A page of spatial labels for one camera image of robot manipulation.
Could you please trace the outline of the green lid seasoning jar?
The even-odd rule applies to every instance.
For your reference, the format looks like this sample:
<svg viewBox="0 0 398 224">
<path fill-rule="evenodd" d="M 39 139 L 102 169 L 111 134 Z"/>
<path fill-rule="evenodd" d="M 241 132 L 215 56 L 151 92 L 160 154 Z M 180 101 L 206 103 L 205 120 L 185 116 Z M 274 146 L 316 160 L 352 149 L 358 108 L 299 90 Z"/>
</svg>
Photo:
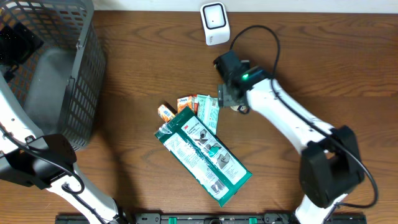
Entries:
<svg viewBox="0 0 398 224">
<path fill-rule="evenodd" d="M 231 109 L 240 113 L 247 113 L 248 112 L 248 108 L 247 106 L 244 105 L 236 105 L 236 106 L 231 106 Z"/>
</svg>

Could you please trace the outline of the white toilet wipes pack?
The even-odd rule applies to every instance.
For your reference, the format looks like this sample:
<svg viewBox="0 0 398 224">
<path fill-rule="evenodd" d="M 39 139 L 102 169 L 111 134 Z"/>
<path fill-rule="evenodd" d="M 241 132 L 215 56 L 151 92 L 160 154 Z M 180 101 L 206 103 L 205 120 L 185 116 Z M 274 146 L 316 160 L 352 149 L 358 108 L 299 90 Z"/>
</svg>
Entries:
<svg viewBox="0 0 398 224">
<path fill-rule="evenodd" d="M 213 133 L 216 134 L 220 107 L 218 99 L 210 95 L 197 95 L 197 117 Z"/>
</svg>

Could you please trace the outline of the red snack packet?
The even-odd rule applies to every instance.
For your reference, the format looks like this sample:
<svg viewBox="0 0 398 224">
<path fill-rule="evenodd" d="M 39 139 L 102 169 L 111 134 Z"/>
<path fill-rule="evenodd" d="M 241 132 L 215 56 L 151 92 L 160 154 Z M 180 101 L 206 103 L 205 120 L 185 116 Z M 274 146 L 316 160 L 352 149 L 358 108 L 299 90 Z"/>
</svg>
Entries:
<svg viewBox="0 0 398 224">
<path fill-rule="evenodd" d="M 197 95 L 192 96 L 192 104 L 193 104 L 193 112 L 195 114 L 198 113 L 198 97 Z"/>
</svg>

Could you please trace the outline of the orange white tissue pack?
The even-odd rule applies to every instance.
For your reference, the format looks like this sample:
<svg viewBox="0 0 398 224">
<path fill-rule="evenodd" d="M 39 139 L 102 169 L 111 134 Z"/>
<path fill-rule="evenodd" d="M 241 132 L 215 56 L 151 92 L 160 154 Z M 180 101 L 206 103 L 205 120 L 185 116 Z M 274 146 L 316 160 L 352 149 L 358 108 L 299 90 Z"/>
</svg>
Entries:
<svg viewBox="0 0 398 224">
<path fill-rule="evenodd" d="M 190 108 L 194 111 L 194 104 L 193 104 L 193 97 L 192 96 L 185 96 L 183 98 L 179 98 L 177 100 L 177 111 L 180 113 L 185 108 Z"/>
</svg>

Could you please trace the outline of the green 3M package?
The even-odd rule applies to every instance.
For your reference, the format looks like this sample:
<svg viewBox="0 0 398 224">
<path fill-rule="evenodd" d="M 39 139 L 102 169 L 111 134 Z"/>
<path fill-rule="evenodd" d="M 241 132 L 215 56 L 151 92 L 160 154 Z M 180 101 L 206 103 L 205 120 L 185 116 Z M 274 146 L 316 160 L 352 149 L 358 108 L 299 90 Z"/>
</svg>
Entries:
<svg viewBox="0 0 398 224">
<path fill-rule="evenodd" d="M 252 177 L 189 108 L 164 123 L 155 137 L 221 207 Z"/>
</svg>

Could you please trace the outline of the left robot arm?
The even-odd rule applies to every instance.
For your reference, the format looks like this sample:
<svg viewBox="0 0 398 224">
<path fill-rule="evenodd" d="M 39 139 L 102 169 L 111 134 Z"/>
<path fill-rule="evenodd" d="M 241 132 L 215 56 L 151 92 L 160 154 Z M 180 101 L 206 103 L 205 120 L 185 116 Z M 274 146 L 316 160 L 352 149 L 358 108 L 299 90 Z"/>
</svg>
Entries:
<svg viewBox="0 0 398 224">
<path fill-rule="evenodd" d="M 1 179 L 57 194 L 89 223 L 131 223 L 80 170 L 105 61 L 90 23 L 5 22 L 1 29 Z"/>
</svg>

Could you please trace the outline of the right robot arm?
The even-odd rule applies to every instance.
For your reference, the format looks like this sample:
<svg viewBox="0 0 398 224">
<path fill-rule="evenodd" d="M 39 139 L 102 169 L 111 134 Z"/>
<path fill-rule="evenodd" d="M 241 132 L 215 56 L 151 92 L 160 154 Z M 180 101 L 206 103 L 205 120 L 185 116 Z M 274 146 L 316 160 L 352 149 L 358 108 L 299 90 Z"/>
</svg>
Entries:
<svg viewBox="0 0 398 224">
<path fill-rule="evenodd" d="M 274 76 L 249 66 L 230 50 L 213 62 L 235 102 L 268 119 L 300 154 L 299 182 L 304 198 L 294 215 L 298 223 L 325 223 L 364 180 L 354 132 L 334 128 L 290 97 Z"/>
</svg>

